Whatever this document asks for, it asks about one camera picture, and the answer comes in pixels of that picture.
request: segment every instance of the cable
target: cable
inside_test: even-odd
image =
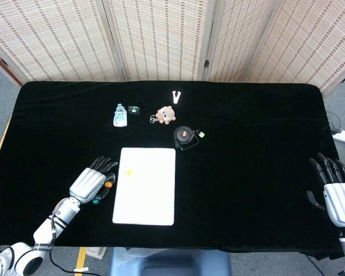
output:
[[[339,117],[339,116],[338,116],[336,113],[334,113],[334,112],[327,111],[327,110],[326,110],[326,112],[328,112],[328,113],[331,113],[331,114],[335,115],[335,116],[336,116],[336,118],[339,120],[340,126],[338,127],[338,132],[340,132],[340,129],[341,129],[341,119],[340,119],[340,117]]]
[[[333,126],[333,128],[337,128],[332,122],[328,122],[330,125],[332,125]]]
[[[66,198],[63,198],[62,200],[60,200],[59,203],[56,204],[55,208],[52,211],[52,217],[51,217],[51,230],[53,231],[53,233],[52,233],[52,241],[51,241],[52,245],[54,244],[54,242],[56,240],[56,227],[55,227],[56,211],[58,210],[60,204],[63,203],[65,200],[66,200]]]
[[[70,271],[70,270],[65,270],[64,268],[62,268],[61,266],[59,266],[57,263],[55,263],[52,259],[52,252],[50,251],[50,261],[51,263],[56,266],[57,268],[61,269],[61,271],[65,272],[65,273],[71,273],[71,274],[74,274],[74,273],[79,273],[79,274],[84,274],[84,275],[94,275],[94,276],[101,276],[97,273],[90,273],[90,272],[74,272],[74,271]]]
[[[315,268],[317,268],[317,270],[321,273],[322,276],[326,276],[326,275],[324,275],[324,273],[319,269],[319,267],[314,263],[314,261],[312,261],[312,259],[308,255],[305,255],[305,256],[308,258],[308,260],[310,260],[311,263],[313,263]]]

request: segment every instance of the folding screen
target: folding screen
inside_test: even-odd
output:
[[[311,83],[325,90],[345,70],[345,0],[283,0],[249,82]]]
[[[120,81],[96,0],[0,1],[0,47],[29,81]]]
[[[273,6],[272,0],[217,2],[206,79],[212,82],[242,80]]]
[[[207,7],[208,0],[108,0],[128,79],[201,80]]]

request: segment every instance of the white power strip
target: white power strip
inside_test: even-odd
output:
[[[340,133],[336,133],[332,135],[332,137],[337,140],[345,143],[345,131],[341,131]]]

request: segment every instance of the black strap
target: black strap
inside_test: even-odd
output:
[[[23,258],[24,255],[26,255],[27,253],[30,253],[32,252],[33,250],[28,250],[26,253],[24,253],[22,256],[19,257],[18,261],[16,262],[16,264],[14,265],[14,270],[16,271],[17,270],[17,264],[18,262],[21,260],[21,258]]]
[[[53,243],[36,243],[33,250],[51,252],[53,250]]]
[[[54,221],[54,223],[55,223],[56,225],[58,225],[59,227],[61,227],[63,230],[65,229],[65,227],[62,226],[60,223],[58,223],[55,219],[54,219],[53,221]]]
[[[58,217],[57,215],[54,215],[54,217],[57,218],[58,220],[60,220],[65,226],[68,226],[68,224],[65,221],[63,221],[60,217]]]
[[[15,259],[15,254],[14,254],[14,250],[11,246],[8,247],[11,251],[11,261],[10,261],[10,266],[8,268],[8,270],[12,269],[13,264],[14,264],[14,259]]]

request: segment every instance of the black table cloth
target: black table cloth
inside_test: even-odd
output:
[[[177,105],[173,90],[182,92]],[[125,128],[113,126],[119,103],[141,109]],[[177,120],[151,124],[168,105]],[[206,136],[177,150],[172,227],[113,224],[116,184],[99,205],[81,206],[56,245],[342,251],[337,228],[305,194],[323,202],[308,158],[338,157],[319,90],[173,81],[23,86],[0,151],[0,244],[33,244],[33,232],[97,156],[118,161],[122,147],[172,148],[181,125]]]

